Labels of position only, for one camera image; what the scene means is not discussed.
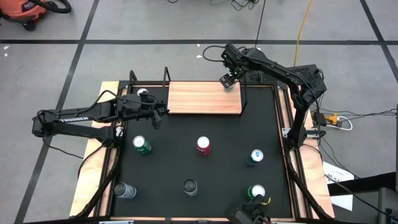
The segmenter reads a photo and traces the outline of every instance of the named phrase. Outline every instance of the black mat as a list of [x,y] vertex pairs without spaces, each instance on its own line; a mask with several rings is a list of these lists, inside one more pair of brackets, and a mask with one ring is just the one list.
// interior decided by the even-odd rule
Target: black mat
[[[165,90],[148,88],[160,99]],[[272,88],[248,87],[248,105],[238,115],[178,115],[164,117],[159,130],[150,120],[129,121],[117,181],[137,188],[134,199],[113,199],[115,217],[225,217],[231,203],[247,203],[245,189],[261,184],[271,197],[267,215],[291,218],[289,187],[277,132]],[[143,156],[132,144],[142,135],[152,144]],[[211,152],[198,155],[196,141],[207,136]],[[244,160],[254,149],[264,153],[256,167]],[[198,183],[198,195],[182,190],[184,180]]]

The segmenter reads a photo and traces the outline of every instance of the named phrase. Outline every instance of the black floor line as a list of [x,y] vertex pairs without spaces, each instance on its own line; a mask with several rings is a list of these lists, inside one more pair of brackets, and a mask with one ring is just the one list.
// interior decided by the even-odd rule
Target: black floor line
[[[295,45],[296,40],[258,40],[257,44]],[[80,44],[81,40],[0,40],[0,44]],[[84,44],[255,44],[256,40],[187,39],[187,40],[83,40]],[[398,40],[388,42],[397,45]],[[301,40],[300,45],[381,45],[378,40]]]
[[376,35],[377,40],[380,42],[381,49],[383,50],[383,53],[386,56],[386,59],[388,61],[388,64],[390,65],[392,73],[394,74],[394,76],[395,76],[395,78],[396,78],[396,80],[398,82],[397,64],[396,64],[394,58],[392,57],[392,55],[390,53],[390,50],[388,49],[386,41],[384,41],[384,38],[381,35],[381,32],[380,32],[380,30],[379,30],[379,28],[378,28],[378,26],[376,24],[376,21],[374,20],[374,18],[372,16],[372,13],[371,13],[371,10],[370,10],[368,4],[366,3],[365,0],[361,0],[361,4],[362,4],[362,7],[363,7],[363,9],[364,9],[364,11],[366,13],[366,16],[369,19],[369,22],[370,22],[370,24],[371,24],[371,26],[373,28],[374,34]]
[[[75,70],[76,70],[76,67],[79,62],[81,51],[83,50],[84,40],[87,38],[88,31],[90,29],[91,23],[93,22],[93,18],[95,15],[96,8],[98,6],[98,2],[99,2],[99,0],[94,0],[93,5],[91,7],[90,14],[87,18],[85,28],[84,28],[83,33],[80,38],[80,43],[78,44],[78,47],[76,49],[75,56],[73,57],[72,64],[70,65],[68,75],[65,79],[65,83],[63,84],[60,98],[58,99],[57,106],[55,107],[56,110],[62,109],[63,104],[65,103],[65,100],[66,100],[66,97],[68,94],[68,90],[69,90],[70,84],[72,82],[73,75],[75,74]],[[48,144],[51,144],[51,140],[52,140],[52,138],[47,138],[46,142]],[[17,213],[14,223],[24,222],[30,201],[32,200],[34,190],[36,188],[37,182],[39,181],[40,173],[43,169],[44,161],[45,161],[45,158],[47,157],[48,151],[49,151],[49,148],[43,144],[42,148],[40,150],[40,153],[39,153],[39,157],[37,158],[36,165],[34,167],[32,176],[30,177],[30,181],[28,183],[24,197],[22,199],[21,205],[18,209],[18,213]]]

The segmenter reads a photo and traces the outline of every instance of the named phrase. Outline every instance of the gray floor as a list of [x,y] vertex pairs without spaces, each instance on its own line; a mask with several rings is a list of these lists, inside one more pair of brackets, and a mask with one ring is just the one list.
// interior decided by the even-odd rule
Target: gray floor
[[[70,0],[73,13],[49,13],[34,32],[0,20],[0,220],[13,223],[42,147],[31,133],[31,118],[39,109],[55,108],[94,0]],[[395,0],[367,1],[385,40],[398,40]],[[259,39],[295,40],[307,0],[268,0]],[[168,66],[174,80],[217,80],[227,71],[201,55],[207,40],[256,38],[262,5],[235,11],[226,2],[208,0],[99,0],[88,40],[133,40],[131,45],[85,44],[73,71],[64,108],[87,106],[102,81],[125,80],[133,69],[139,80],[160,80]],[[140,44],[134,40],[195,40],[192,44]],[[359,0],[314,1],[303,40],[377,40]],[[15,40],[56,40],[52,44],[7,44]],[[293,65],[294,45],[258,45],[266,55],[287,67]],[[398,46],[388,46],[398,59]],[[218,58],[220,51],[207,54]],[[301,45],[298,65],[315,63],[325,73],[328,91],[322,108],[370,113],[389,110],[398,103],[397,80],[380,45]],[[336,157],[360,177],[394,171],[396,120],[368,117],[353,121],[352,131],[331,129],[325,139]],[[52,145],[83,155],[86,139],[54,137]],[[80,160],[49,151],[37,181],[25,222],[67,218]],[[377,203],[374,195],[363,195]],[[354,201],[354,211],[335,208],[347,220],[374,221],[376,212]]]

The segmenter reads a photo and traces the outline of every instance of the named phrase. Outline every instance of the orange vacuum cleaner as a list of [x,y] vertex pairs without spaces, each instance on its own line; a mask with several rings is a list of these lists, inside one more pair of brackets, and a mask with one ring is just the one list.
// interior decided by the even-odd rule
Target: orange vacuum cleaner
[[52,1],[45,0],[0,0],[0,18],[9,22],[20,23],[25,30],[35,29],[35,21],[44,17],[46,10],[56,13],[69,13],[72,8],[67,0],[60,0],[65,5],[59,8]]

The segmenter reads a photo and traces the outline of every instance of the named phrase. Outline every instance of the white cable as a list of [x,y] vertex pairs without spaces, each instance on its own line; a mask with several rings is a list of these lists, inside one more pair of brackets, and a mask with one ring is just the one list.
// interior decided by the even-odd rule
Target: white cable
[[353,124],[351,123],[351,121],[348,118],[344,117],[344,116],[338,116],[337,117],[337,121],[340,121],[340,118],[344,118],[346,121],[349,122],[349,128],[341,128],[341,127],[337,127],[337,126],[329,125],[329,124],[327,125],[327,127],[338,128],[338,129],[344,130],[344,131],[351,131],[353,129]]

